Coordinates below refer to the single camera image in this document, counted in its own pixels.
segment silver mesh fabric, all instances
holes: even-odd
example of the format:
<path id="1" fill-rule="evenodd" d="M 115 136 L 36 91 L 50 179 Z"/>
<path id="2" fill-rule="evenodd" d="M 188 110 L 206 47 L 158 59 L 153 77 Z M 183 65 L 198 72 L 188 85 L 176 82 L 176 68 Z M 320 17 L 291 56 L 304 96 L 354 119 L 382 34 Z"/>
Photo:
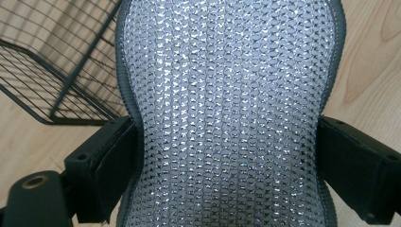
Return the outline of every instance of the silver mesh fabric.
<path id="1" fill-rule="evenodd" d="M 124 28 L 145 164 L 126 226 L 324 225 L 316 126 L 325 0 L 132 1 Z"/>

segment wooden floor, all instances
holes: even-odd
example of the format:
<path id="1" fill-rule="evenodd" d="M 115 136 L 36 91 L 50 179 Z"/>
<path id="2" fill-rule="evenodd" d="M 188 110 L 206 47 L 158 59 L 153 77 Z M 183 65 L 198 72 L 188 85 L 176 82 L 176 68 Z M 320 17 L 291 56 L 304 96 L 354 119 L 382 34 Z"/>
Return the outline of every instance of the wooden floor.
<path id="1" fill-rule="evenodd" d="M 401 150 L 401 1 L 342 2 L 347 40 L 324 114 Z M 97 128 L 47 127 L 4 94 L 0 94 L 0 103 L 0 206 L 4 206 L 15 181 L 35 171 L 61 171 L 63 158 Z M 339 226 L 368 226 L 335 193 L 333 196 Z M 392 226 L 401 226 L 398 215 Z"/>

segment black metal wire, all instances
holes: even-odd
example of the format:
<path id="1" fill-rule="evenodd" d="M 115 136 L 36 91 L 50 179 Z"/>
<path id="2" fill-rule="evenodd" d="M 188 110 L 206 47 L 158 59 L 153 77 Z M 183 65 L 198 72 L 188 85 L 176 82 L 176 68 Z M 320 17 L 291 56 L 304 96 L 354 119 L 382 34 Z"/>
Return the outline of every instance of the black metal wire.
<path id="1" fill-rule="evenodd" d="M 45 124 L 125 115 L 114 61 L 119 2 L 0 0 L 0 90 Z"/>

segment wire basket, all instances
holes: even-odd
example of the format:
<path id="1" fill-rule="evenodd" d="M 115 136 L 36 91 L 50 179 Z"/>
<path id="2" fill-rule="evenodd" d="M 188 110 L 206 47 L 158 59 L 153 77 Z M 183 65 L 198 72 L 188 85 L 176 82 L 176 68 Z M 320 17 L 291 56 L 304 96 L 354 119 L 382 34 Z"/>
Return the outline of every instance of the wire basket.
<path id="1" fill-rule="evenodd" d="M 0 2 L 0 90 L 49 125 L 127 114 L 115 78 L 120 1 Z"/>

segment metal grid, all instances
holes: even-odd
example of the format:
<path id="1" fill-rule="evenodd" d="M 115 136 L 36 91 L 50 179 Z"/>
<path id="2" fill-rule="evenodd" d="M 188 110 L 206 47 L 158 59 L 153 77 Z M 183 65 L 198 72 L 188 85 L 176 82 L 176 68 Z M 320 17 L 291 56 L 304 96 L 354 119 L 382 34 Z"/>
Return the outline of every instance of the metal grid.
<path id="1" fill-rule="evenodd" d="M 0 90 L 45 124 L 126 114 L 115 78 L 117 0 L 0 2 Z"/>

